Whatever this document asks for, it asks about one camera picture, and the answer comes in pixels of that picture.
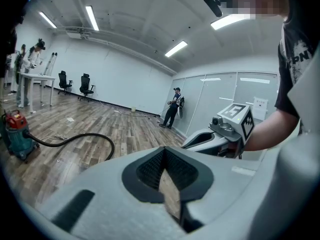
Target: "white ceiling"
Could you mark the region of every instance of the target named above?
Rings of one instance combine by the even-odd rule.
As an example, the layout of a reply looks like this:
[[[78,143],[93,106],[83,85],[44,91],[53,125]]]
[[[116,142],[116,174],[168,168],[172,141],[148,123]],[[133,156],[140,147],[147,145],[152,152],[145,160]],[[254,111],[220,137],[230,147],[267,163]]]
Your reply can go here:
[[[241,49],[257,53],[265,40],[280,39],[282,21],[244,20],[219,30],[210,23],[217,20],[203,0],[31,0],[30,11],[50,28],[38,11],[43,11],[57,26],[91,29],[91,38],[106,40],[143,54],[179,72],[184,64],[203,51],[225,50],[243,42]],[[100,31],[95,32],[85,6],[92,6]],[[180,41],[188,46],[167,58],[164,56]]]

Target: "gray pants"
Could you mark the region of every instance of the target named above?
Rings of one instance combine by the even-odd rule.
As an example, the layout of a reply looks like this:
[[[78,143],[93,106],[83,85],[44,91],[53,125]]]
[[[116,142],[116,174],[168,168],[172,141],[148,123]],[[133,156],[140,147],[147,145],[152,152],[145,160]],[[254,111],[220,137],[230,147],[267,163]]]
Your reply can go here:
[[[28,78],[24,78],[24,104],[23,106],[27,106],[29,103],[28,100],[28,90],[29,90],[30,81]],[[19,74],[19,86],[18,91],[16,93],[16,105],[19,106],[21,104],[21,87],[22,87],[22,75]]]

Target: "black cap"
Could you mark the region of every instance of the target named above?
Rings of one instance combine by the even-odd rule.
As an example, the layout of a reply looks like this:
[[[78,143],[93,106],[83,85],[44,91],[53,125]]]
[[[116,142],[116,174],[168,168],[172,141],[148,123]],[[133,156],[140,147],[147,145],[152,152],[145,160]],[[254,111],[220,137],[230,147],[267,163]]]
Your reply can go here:
[[[36,46],[39,47],[42,50],[45,50],[46,49],[45,44],[46,43],[44,41],[42,41],[42,39],[39,39],[38,43],[36,44]]]

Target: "black hose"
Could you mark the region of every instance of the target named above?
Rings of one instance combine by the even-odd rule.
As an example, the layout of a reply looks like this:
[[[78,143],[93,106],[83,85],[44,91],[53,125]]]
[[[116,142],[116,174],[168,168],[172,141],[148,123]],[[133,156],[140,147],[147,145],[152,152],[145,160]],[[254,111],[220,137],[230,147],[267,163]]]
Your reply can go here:
[[[25,137],[26,139],[33,139],[34,141],[38,142],[39,144],[41,145],[44,145],[44,146],[47,146],[47,147],[51,147],[51,148],[57,148],[57,147],[61,147],[63,145],[66,145],[68,144],[69,142],[72,142],[74,141],[75,139],[78,139],[80,137],[84,137],[84,136],[98,136],[98,137],[101,137],[101,138],[104,138],[106,139],[108,142],[110,142],[111,144],[111,152],[110,154],[108,155],[108,157],[105,159],[105,161],[107,160],[110,160],[112,155],[114,154],[115,152],[115,144],[114,142],[107,136],[105,135],[102,135],[102,134],[99,134],[99,133],[81,133],[79,135],[76,135],[76,136],[73,136],[63,142],[60,142],[60,143],[57,143],[57,144],[51,144],[51,143],[47,143],[47,142],[44,142],[40,139],[37,139],[35,136],[33,136],[29,131],[25,131],[23,132],[23,137]]]

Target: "office chair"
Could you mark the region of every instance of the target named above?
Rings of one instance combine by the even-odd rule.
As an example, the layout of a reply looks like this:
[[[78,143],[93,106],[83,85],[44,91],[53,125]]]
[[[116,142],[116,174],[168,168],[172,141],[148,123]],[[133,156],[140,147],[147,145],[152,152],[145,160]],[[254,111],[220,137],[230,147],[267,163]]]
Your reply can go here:
[[[66,75],[66,72],[63,70],[61,71],[61,73],[59,73],[59,78],[60,78],[59,86],[60,88],[63,88],[63,90],[59,91],[58,94],[64,92],[64,95],[66,95],[66,92],[68,92],[67,88],[72,86],[71,84],[72,80],[69,80],[69,84],[67,84],[67,75]]]
[[[80,92],[84,94],[84,96],[82,98],[80,98],[80,101],[82,99],[86,99],[88,102],[91,101],[90,98],[88,98],[88,94],[93,94],[94,92],[92,91],[92,89],[95,87],[95,85],[91,84],[91,90],[89,90],[89,83],[90,83],[90,78],[88,74],[83,74],[83,76],[81,76],[81,87],[80,87]]]

